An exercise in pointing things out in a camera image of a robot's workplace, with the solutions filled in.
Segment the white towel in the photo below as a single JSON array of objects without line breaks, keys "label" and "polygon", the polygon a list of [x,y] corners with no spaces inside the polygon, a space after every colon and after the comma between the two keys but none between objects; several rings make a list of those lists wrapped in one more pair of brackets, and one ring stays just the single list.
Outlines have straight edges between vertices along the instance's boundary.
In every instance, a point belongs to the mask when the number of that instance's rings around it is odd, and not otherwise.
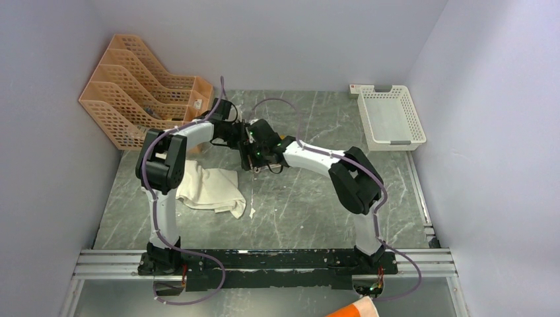
[{"label": "white towel", "polygon": [[191,209],[229,212],[239,219],[246,199],[238,188],[238,173],[222,168],[203,168],[195,160],[184,164],[184,176],[176,190],[176,199]]}]

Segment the white plastic basket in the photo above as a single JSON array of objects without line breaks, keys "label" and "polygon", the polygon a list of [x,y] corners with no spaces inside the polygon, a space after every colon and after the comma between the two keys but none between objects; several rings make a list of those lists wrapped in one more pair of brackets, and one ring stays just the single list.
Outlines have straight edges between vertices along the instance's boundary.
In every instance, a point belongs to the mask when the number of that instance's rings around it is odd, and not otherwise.
[{"label": "white plastic basket", "polygon": [[414,151],[427,142],[406,86],[361,85],[357,105],[370,151]]}]

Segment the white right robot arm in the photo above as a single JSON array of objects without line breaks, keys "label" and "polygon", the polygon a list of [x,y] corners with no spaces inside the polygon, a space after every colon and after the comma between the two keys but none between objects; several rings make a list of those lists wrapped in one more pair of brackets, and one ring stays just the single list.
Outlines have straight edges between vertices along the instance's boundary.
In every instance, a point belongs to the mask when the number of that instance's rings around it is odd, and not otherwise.
[{"label": "white right robot arm", "polygon": [[340,204],[354,218],[357,267],[363,273],[380,267],[386,248],[377,238],[372,209],[382,198],[383,182],[362,150],[333,151],[282,137],[263,119],[237,122],[234,132],[244,170],[294,167],[328,177]]}]

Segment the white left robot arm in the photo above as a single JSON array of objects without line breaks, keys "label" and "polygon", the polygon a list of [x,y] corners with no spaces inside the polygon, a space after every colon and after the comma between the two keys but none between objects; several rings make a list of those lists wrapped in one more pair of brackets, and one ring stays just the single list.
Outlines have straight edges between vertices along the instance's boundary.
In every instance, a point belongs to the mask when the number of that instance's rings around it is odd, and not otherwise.
[{"label": "white left robot arm", "polygon": [[187,151],[229,132],[236,106],[221,98],[212,109],[190,123],[170,129],[147,131],[135,175],[149,200],[151,235],[141,256],[138,274],[172,275],[186,268],[176,222],[176,192],[185,174]]}]

